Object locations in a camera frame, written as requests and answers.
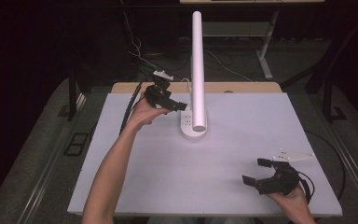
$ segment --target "white table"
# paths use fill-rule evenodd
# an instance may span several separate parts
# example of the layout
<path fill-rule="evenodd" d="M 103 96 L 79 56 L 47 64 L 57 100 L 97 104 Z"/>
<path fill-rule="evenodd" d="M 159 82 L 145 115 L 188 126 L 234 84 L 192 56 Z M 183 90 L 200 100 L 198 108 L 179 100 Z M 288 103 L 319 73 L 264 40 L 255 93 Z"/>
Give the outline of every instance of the white table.
<path fill-rule="evenodd" d="M 81 214 L 93 177 L 115 142 L 131 93 L 111 93 L 68 212 Z M 187 103 L 188 93 L 172 98 Z M 257 166 L 279 148 L 313 153 L 285 93 L 206 93 L 208 132 L 189 142 L 180 132 L 180 114 L 160 116 L 138 133 L 117 205 L 116 216 L 276 217 L 278 205 L 242 183 L 241 176 L 271 177 Z M 316 159 L 291 163 L 316 186 L 310 211 L 316 217 L 341 216 L 342 209 Z"/>

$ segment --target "gray floor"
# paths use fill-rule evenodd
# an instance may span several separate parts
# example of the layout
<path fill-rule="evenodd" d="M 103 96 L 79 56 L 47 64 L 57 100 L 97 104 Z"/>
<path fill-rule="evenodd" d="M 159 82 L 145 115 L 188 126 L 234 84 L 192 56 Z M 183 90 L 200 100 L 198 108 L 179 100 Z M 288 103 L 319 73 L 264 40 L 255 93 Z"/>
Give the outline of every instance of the gray floor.
<path fill-rule="evenodd" d="M 241 39 L 226 45 L 207 43 L 206 49 L 213 52 L 221 63 L 233 74 L 224 69 L 215 58 L 205 53 L 206 81 L 264 81 L 255 50 L 261 41 Z M 267 54 L 267 61 L 274 81 L 282 82 L 316 63 L 327 47 L 328 41 L 290 40 L 274 41 Z M 179 60 L 158 58 L 149 50 L 151 63 L 157 63 L 176 79 L 189 77 L 189 63 L 185 63 L 188 52 L 181 54 Z M 140 66 L 141 70 L 150 70 Z M 334 105 L 339 106 L 347 120 L 335 121 L 334 125 L 324 122 L 320 116 L 321 95 L 307 95 L 304 78 L 287 88 L 292 104 L 310 143 L 320 161 L 333 189 L 338 192 L 342 183 L 342 172 L 334 147 L 335 141 L 329 132 L 332 126 L 337 130 L 346 148 L 358 164 L 358 113 L 345 95 L 334 89 Z M 101 113 L 106 94 L 110 87 L 99 86 L 79 101 L 79 112 L 71 121 L 62 116 L 62 109 L 68 105 L 67 80 L 52 94 L 44 112 L 34 126 L 27 142 L 17 158 L 3 186 L 0 188 L 0 223 L 79 223 L 81 217 L 66 212 L 76 184 L 82 162 L 87 154 L 86 148 L 79 157 L 64 156 L 74 133 L 89 133 Z M 358 189 L 356 182 L 347 175 L 343 197 L 340 199 L 343 217 L 322 218 L 318 223 L 358 223 Z M 261 218 L 264 223 L 287 223 L 284 217 Z"/>

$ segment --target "desk lamp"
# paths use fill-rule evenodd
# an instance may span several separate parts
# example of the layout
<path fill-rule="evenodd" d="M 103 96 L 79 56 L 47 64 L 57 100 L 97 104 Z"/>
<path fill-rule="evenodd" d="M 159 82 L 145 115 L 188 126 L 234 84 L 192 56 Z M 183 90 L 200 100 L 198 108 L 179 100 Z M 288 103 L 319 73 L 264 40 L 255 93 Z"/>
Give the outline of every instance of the desk lamp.
<path fill-rule="evenodd" d="M 203 45 L 202 45 L 202 19 L 201 13 L 193 13 L 193 43 L 191 58 L 191 104 L 181 111 L 181 131 L 184 138 L 190 141 L 202 139 L 207 131 Z"/>

